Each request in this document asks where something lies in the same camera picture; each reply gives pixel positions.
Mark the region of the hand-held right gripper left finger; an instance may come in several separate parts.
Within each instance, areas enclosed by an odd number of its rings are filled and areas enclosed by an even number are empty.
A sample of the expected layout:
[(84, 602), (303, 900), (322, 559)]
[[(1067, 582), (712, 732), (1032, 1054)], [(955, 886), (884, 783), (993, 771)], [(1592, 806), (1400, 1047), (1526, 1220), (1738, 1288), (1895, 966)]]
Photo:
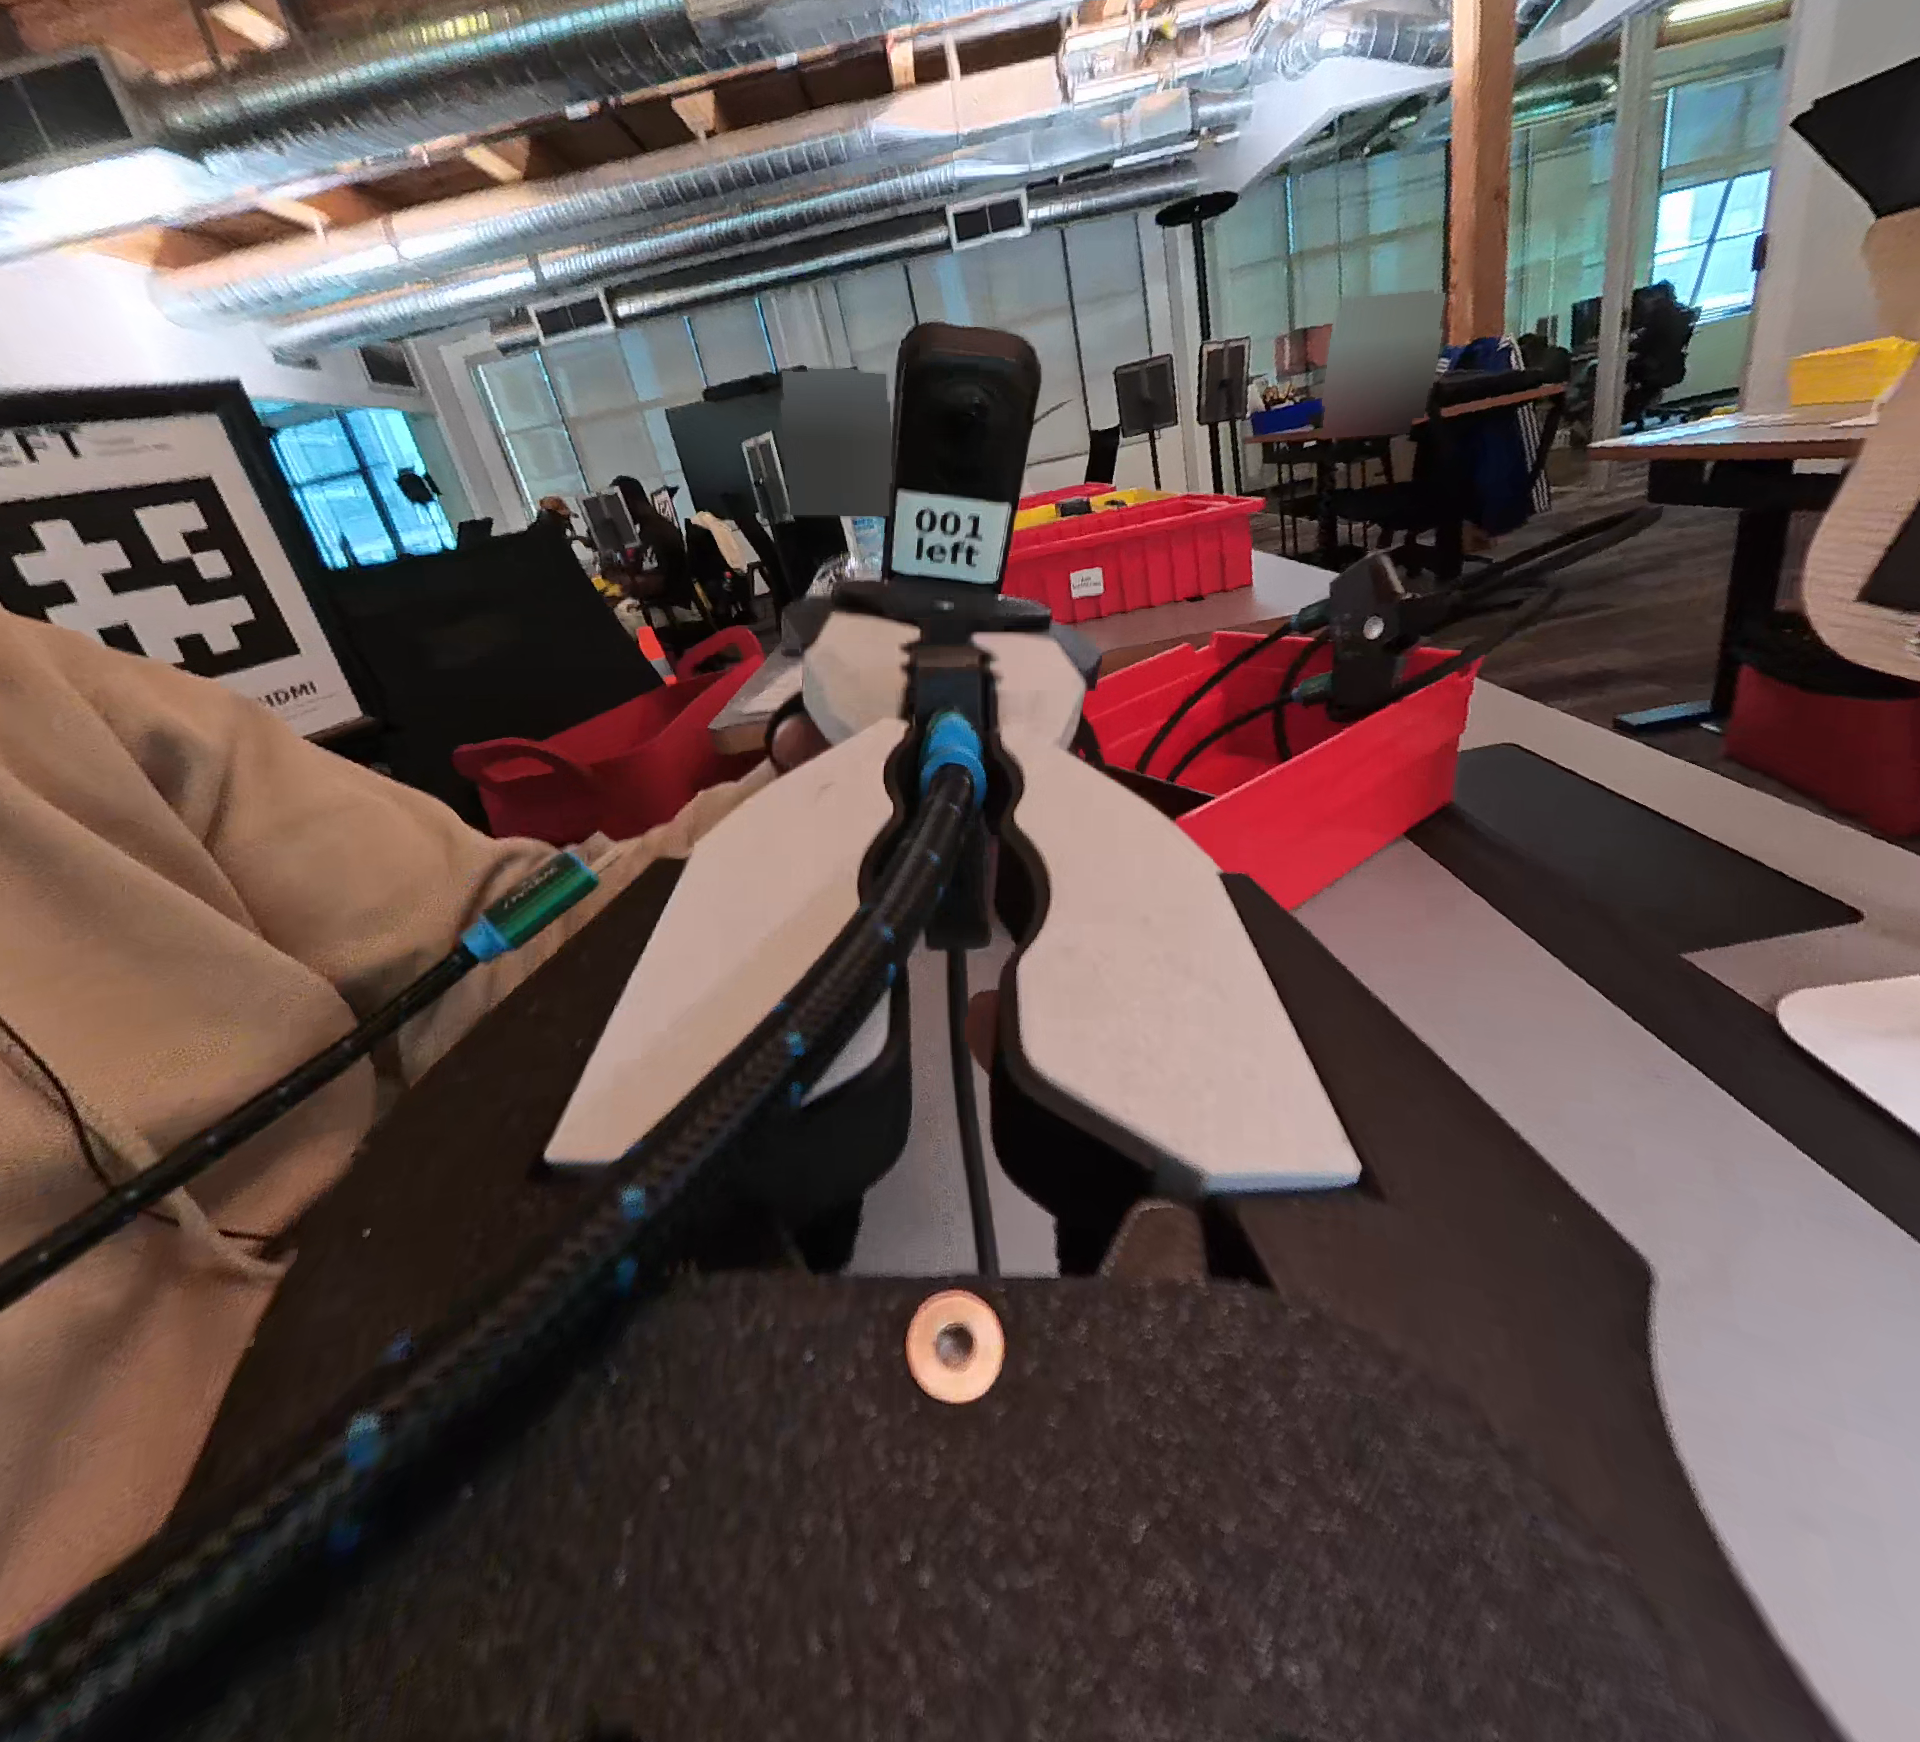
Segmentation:
[[(629, 1154), (823, 955), (898, 819), (884, 768), (903, 735), (903, 722), (866, 726), (698, 839), (546, 1143), (547, 1168), (592, 1174)], [(746, 1202), (810, 1265), (847, 1265), (911, 1118), (911, 999), (895, 979), (802, 1101), (774, 1108), (743, 1166)]]

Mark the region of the wooden pillar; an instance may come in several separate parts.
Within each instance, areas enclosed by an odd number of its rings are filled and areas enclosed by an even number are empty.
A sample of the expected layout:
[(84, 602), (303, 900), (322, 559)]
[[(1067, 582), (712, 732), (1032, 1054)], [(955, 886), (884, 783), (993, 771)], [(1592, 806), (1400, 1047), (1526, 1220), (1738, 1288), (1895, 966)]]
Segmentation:
[(1452, 1), (1447, 332), (1498, 337), (1504, 325), (1517, 0)]

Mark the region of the person's beige hoodie torso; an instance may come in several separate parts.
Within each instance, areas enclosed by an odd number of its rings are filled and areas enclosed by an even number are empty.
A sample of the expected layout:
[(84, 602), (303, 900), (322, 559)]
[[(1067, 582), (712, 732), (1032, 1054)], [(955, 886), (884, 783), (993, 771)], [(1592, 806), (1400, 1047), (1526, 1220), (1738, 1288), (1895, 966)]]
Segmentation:
[[(5, 1047), (5, 1258), (263, 1090), (318, 1027), (129, 1097)], [(164, 1526), (288, 1263), (274, 1257), (398, 1097), (361, 1062), (3, 1319), (3, 1624), (26, 1634)]]

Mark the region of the dark grey cabinet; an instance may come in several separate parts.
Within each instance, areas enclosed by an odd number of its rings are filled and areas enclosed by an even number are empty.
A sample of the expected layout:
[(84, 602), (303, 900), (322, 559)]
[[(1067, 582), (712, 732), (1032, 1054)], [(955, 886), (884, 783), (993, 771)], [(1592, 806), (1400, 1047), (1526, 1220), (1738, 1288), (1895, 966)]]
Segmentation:
[(860, 369), (796, 367), (708, 390), (669, 408), (684, 484), (700, 510), (752, 499), (744, 443), (770, 435), (800, 520), (881, 517), (891, 496), (886, 384)]

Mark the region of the red ribbed bin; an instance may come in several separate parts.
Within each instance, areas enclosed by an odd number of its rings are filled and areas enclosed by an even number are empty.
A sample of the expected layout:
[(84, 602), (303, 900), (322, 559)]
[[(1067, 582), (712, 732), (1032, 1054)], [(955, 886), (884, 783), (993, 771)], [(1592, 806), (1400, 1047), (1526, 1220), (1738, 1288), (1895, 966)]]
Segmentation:
[(1067, 623), (1192, 602), (1253, 582), (1261, 498), (1171, 489), (1064, 489), (1015, 513), (1001, 577), (1010, 600)]

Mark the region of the small yellow box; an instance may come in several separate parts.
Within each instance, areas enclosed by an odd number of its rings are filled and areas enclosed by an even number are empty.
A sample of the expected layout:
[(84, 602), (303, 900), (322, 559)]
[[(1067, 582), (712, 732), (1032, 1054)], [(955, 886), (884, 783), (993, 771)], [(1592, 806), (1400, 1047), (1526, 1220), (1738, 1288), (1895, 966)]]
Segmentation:
[(1917, 360), (1912, 337), (1868, 337), (1799, 353), (1788, 365), (1789, 408), (1880, 405)]

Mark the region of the black framed marker sign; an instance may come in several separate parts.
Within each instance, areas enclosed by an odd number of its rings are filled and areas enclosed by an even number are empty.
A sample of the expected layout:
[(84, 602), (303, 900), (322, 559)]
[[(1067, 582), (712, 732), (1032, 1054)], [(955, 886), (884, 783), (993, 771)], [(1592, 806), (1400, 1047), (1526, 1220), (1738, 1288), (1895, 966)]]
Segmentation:
[(238, 381), (7, 390), (3, 602), (219, 681), (311, 741), (371, 724), (328, 568)]

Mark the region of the white tablet stand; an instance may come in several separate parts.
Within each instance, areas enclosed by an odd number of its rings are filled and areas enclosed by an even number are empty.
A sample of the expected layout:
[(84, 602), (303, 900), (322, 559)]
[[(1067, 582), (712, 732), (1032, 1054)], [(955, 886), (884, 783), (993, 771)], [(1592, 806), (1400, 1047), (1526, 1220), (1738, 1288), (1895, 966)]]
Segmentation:
[(1808, 988), (1776, 1010), (1783, 1033), (1918, 1133), (1918, 975)]

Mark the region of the black floor lamp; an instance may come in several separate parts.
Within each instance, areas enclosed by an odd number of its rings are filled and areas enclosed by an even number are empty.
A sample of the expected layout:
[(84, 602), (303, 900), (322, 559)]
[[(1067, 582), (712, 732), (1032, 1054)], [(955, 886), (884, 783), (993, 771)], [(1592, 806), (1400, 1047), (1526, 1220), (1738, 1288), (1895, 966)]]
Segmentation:
[(1192, 299), (1192, 325), (1196, 326), (1196, 343), (1192, 356), (1192, 374), (1194, 374), (1194, 394), (1196, 394), (1196, 360), (1204, 339), (1217, 334), (1217, 308), (1213, 308), (1213, 272), (1211, 272), (1211, 242), (1213, 242), (1213, 222), (1228, 215), (1238, 203), (1238, 195), (1232, 190), (1197, 190), (1167, 203), (1156, 213), (1156, 225), (1162, 230), (1167, 249), (1173, 247), (1173, 238), (1183, 234), (1188, 238), (1188, 274), (1189, 274), (1189, 299)]

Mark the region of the red storage crate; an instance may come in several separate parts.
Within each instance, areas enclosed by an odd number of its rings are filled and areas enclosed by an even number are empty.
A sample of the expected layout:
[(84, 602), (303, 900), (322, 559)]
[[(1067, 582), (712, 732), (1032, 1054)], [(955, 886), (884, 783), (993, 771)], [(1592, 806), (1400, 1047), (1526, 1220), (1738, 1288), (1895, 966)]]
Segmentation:
[(1890, 840), (1918, 834), (1918, 699), (1836, 696), (1744, 667), (1726, 759)]

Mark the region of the person's left forearm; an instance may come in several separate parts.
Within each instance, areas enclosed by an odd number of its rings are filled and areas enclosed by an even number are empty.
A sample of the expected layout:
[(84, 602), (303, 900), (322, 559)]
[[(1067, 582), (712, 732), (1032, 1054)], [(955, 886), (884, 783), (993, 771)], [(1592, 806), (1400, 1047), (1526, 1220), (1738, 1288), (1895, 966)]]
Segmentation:
[(224, 1106), (561, 859), (54, 623), (3, 690), (7, 1055), (98, 1112)]

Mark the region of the wooden top office desk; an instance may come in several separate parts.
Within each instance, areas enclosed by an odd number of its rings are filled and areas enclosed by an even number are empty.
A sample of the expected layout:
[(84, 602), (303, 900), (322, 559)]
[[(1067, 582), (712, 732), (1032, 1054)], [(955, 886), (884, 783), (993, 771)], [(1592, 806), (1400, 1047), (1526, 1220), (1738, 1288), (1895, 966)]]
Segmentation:
[(1386, 545), (1451, 570), (1487, 513), (1497, 529), (1530, 517), (1567, 387), (1533, 369), (1448, 374), (1413, 400), (1326, 402), (1313, 423), (1254, 427), (1246, 443), (1278, 470), (1271, 505), (1307, 528), (1307, 562), (1345, 568)]
[[(1613, 721), (1615, 731), (1649, 737), (1681, 726), (1721, 726), (1727, 721), (1742, 667), (1740, 653), (1757, 648), (1776, 620), (1792, 520), (1808, 513), (1821, 521), (1844, 474), (1860, 457), (1866, 433), (1888, 410), (1917, 415), (1915, 392), (1880, 405), (1847, 404), (1776, 415), (1731, 413), (1593, 443), (1592, 457), (1597, 463), (1646, 463), (1646, 499), (1653, 507), (1723, 510), (1738, 517), (1710, 696), (1621, 713)], [(1799, 583), (1806, 614), (1803, 573)], [(1863, 671), (1872, 685), (1917, 692), (1917, 682), (1877, 675), (1829, 653), (1847, 668)]]

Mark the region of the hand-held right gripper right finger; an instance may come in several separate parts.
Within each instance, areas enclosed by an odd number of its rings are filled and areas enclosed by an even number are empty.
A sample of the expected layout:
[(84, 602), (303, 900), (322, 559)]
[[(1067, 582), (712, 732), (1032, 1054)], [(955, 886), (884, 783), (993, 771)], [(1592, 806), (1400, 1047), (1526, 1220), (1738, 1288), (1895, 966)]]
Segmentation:
[(1356, 1186), (1356, 1145), (1221, 868), (1064, 747), (1007, 739), (1006, 754), (991, 1141), (1052, 1220), (1057, 1269), (1097, 1271), (1146, 1200)]

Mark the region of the large black panel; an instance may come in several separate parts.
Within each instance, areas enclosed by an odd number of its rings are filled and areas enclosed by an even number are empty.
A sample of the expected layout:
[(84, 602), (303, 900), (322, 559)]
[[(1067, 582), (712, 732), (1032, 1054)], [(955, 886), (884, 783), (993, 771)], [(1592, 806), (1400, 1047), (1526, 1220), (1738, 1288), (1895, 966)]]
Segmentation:
[(486, 815), (454, 767), (457, 747), (546, 741), (663, 688), (569, 539), (546, 521), (328, 571), (319, 589), (386, 767), (479, 828)]

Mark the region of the red storage bin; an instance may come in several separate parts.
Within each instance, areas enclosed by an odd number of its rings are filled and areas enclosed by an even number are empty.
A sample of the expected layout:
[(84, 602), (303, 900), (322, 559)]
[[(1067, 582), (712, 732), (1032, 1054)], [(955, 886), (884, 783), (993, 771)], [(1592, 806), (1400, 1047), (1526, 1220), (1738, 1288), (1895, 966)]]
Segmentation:
[(1331, 673), (1323, 632), (1222, 629), (1100, 675), (1084, 739), (1221, 870), (1295, 910), (1452, 800), (1479, 661), (1416, 647), (1351, 718)]

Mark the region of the black panel on stand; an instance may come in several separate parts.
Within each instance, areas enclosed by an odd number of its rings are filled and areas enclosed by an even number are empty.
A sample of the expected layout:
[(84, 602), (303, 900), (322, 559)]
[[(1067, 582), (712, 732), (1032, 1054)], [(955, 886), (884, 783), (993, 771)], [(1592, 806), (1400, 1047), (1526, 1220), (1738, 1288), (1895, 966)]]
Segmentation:
[(1196, 360), (1194, 419), (1208, 435), (1217, 493), (1245, 493), (1241, 425), (1248, 413), (1250, 337), (1208, 337)]
[(1156, 353), (1113, 367), (1116, 408), (1124, 439), (1143, 437), (1153, 489), (1164, 488), (1160, 433), (1180, 425), (1178, 374), (1171, 353)]

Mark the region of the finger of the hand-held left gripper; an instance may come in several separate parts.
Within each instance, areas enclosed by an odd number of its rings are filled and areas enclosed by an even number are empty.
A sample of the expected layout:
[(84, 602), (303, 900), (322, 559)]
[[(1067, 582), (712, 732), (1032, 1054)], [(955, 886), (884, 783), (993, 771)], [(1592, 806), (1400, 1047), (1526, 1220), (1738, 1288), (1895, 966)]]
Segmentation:
[(1087, 678), (1054, 629), (986, 629), (982, 651), (993, 677), (996, 739), (1021, 754), (1069, 750), (1082, 726)]
[(907, 708), (911, 651), (921, 627), (833, 607), (802, 651), (802, 706), (825, 737), (856, 737), (899, 722)]

